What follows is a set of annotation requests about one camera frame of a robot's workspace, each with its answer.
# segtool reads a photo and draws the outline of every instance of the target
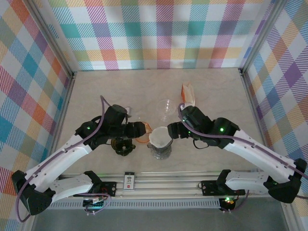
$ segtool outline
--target colorful plaid backdrop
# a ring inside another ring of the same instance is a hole
[[[308,0],[288,1],[248,74],[269,146],[308,161]],[[308,230],[308,203],[295,203]]]
[[[264,25],[265,25],[265,22],[267,21],[267,19],[268,19],[269,16],[270,16],[271,11],[273,10],[273,7],[274,7],[274,5],[275,5],[275,2],[276,2],[276,0],[271,0],[271,1],[270,1],[270,4],[269,4],[268,8],[266,9],[265,14],[264,14],[263,17],[262,17],[261,23],[259,24],[259,26],[258,26],[258,28],[257,28],[257,30],[256,30],[256,32],[255,32],[255,34],[254,34],[254,36],[253,36],[253,38],[252,38],[251,41],[250,41],[249,47],[248,47],[248,49],[247,49],[247,51],[246,51],[246,53],[245,53],[245,55],[244,55],[244,58],[242,59],[240,68],[242,68],[242,67],[244,66],[244,64],[245,64],[245,62],[246,62],[248,56],[249,56],[250,53],[251,53],[251,49],[252,49],[252,48],[254,47],[254,45],[256,44],[256,41],[257,41],[258,38],[259,38],[260,32],[262,31],[262,29],[263,29],[263,27],[264,27]]]
[[[11,174],[48,153],[68,77],[22,0],[0,0],[0,231],[15,231]]]
[[[257,30],[254,22],[261,21],[261,6],[269,5],[264,0],[48,0],[43,7],[41,1],[35,0],[42,15],[56,37],[67,39],[70,48],[63,50],[81,70],[239,67]]]

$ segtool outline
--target table surface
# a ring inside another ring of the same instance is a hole
[[[177,112],[166,122],[157,116],[160,100],[181,102],[181,86],[190,81],[196,106],[211,119],[225,117],[247,134],[261,141],[242,81],[236,68],[171,69],[79,72],[65,116],[58,147],[61,147],[84,122],[102,113],[100,95],[110,104],[132,107],[134,122],[139,118],[152,129],[179,121]],[[192,139],[177,139],[172,143],[168,159],[155,159],[146,144],[133,143],[136,149],[128,156],[117,155],[111,146],[101,145],[75,162],[65,174],[93,170],[97,174],[170,171],[251,170],[256,167],[236,154],[208,147],[195,149]]]

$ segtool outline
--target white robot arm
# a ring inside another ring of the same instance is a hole
[[[210,120],[197,107],[180,104],[181,122],[168,125],[173,139],[191,137],[233,152],[263,172],[236,172],[225,169],[217,179],[217,188],[222,194],[236,190],[255,190],[269,193],[273,198],[291,203],[297,196],[301,177],[307,163],[303,159],[292,160],[281,156],[249,137],[236,124],[225,118]]]
[[[30,215],[44,211],[51,203],[80,193],[102,193],[102,182],[92,171],[70,179],[57,178],[73,163],[112,139],[115,152],[127,155],[133,149],[131,139],[146,133],[142,122],[127,122],[127,110],[119,105],[109,106],[106,113],[83,123],[70,140],[39,165],[26,173],[16,171],[12,181],[17,192],[16,211],[19,217],[19,200]]]

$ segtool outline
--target clear plastic cup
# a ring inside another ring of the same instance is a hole
[[[175,104],[172,100],[165,99],[158,102],[156,111],[160,120],[166,122],[176,110]]]

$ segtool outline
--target glass beaker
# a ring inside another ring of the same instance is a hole
[[[167,127],[155,128],[149,136],[150,142],[147,144],[152,155],[159,160],[167,159],[171,154],[172,138],[169,136]]]

